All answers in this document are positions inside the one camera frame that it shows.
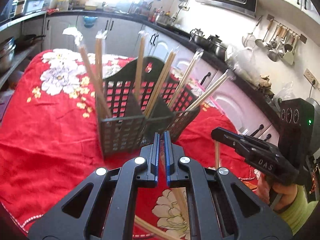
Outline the green sleeve right forearm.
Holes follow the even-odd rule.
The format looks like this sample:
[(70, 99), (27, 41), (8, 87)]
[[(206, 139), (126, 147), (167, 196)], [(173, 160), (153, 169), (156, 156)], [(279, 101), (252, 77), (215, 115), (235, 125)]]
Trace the green sleeve right forearm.
[(307, 201), (304, 188), (297, 186), (297, 196), (293, 203), (283, 212), (280, 212), (280, 217), (289, 225), (293, 235), (295, 235), (311, 216), (318, 202)]

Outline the right hand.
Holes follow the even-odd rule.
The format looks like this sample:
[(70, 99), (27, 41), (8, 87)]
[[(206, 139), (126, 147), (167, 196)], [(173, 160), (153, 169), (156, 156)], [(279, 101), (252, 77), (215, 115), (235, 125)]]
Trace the right hand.
[(298, 193), (298, 185), (291, 184), (285, 186), (281, 183), (274, 182), (270, 185), (262, 173), (259, 177), (256, 194), (266, 204), (270, 204), (270, 191), (274, 191), (276, 196), (281, 196), (277, 204), (274, 206), (275, 211), (280, 211), (289, 207), (295, 200)]

